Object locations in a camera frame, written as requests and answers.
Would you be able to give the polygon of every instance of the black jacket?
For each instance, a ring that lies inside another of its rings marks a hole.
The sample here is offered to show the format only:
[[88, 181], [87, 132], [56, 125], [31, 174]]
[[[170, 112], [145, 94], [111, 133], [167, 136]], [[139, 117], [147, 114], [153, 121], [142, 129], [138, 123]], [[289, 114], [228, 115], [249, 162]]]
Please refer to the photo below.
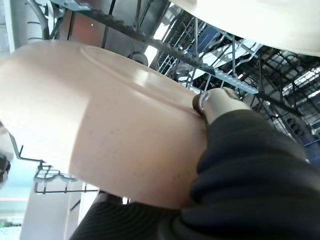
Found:
[[190, 194], [172, 211], [98, 202], [72, 240], [319, 240], [320, 175], [302, 146], [257, 113], [237, 110], [208, 126]]

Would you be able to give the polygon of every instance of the metal wire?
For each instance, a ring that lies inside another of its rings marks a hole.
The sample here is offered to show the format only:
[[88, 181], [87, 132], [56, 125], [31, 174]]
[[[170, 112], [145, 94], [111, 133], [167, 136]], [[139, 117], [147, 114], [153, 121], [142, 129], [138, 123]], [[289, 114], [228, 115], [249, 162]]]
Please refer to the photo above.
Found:
[[39, 7], [39, 5], [35, 0], [26, 0], [26, 2], [30, 5], [30, 7], [32, 8], [32, 10], [34, 11], [35, 15], [39, 20], [39, 23], [42, 29], [42, 39], [43, 40], [50, 39], [48, 22], [41, 8]]

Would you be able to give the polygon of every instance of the sleeve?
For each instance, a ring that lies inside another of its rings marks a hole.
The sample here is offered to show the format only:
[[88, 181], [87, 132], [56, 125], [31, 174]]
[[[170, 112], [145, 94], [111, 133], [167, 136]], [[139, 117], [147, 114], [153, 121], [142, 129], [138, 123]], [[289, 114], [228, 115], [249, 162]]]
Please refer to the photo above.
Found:
[[198, 206], [171, 223], [179, 239], [320, 239], [320, 175], [259, 114], [231, 111], [208, 126], [197, 172]]

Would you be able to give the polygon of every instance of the light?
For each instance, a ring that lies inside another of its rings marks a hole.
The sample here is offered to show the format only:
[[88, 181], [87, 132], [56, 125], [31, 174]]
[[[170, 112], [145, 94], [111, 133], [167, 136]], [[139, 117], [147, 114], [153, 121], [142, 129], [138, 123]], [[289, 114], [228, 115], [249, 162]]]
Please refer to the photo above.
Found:
[[129, 199], [124, 196], [124, 197], [122, 198], [122, 204], [123, 204], [123, 205], [126, 205], [126, 204], [128, 204], [128, 203], [129, 203]]
[[152, 63], [152, 61], [155, 59], [156, 55], [157, 55], [158, 49], [156, 49], [153, 46], [148, 46], [144, 52], [144, 55], [146, 56], [146, 58], [148, 59], [148, 64], [150, 66], [150, 64]]
[[308, 96], [308, 99], [313, 98], [314, 96], [318, 95], [319, 93], [320, 93], [320, 90], [311, 93], [311, 94]]
[[[166, 31], [169, 28], [169, 24], [168, 25], [164, 25], [162, 22], [160, 23], [158, 29], [155, 31], [153, 38], [157, 39], [157, 40], [162, 40], [162, 38], [165, 36]], [[148, 59], [148, 64], [150, 66], [150, 64], [152, 63], [152, 61], [155, 59], [156, 55], [157, 55], [158, 50], [153, 47], [153, 46], [148, 46], [144, 52], [144, 55], [146, 56], [146, 58]]]

